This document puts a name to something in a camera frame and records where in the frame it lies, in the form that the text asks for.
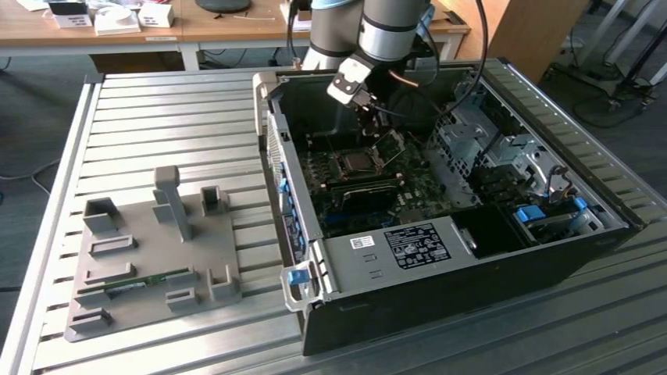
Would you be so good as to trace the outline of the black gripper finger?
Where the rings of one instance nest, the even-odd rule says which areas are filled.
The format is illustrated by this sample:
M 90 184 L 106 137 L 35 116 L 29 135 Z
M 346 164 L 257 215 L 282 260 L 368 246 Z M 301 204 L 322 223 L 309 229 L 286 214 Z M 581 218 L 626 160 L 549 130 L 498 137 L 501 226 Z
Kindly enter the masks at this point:
M 386 116 L 377 109 L 360 107 L 360 133 L 362 137 L 380 137 L 386 127 Z

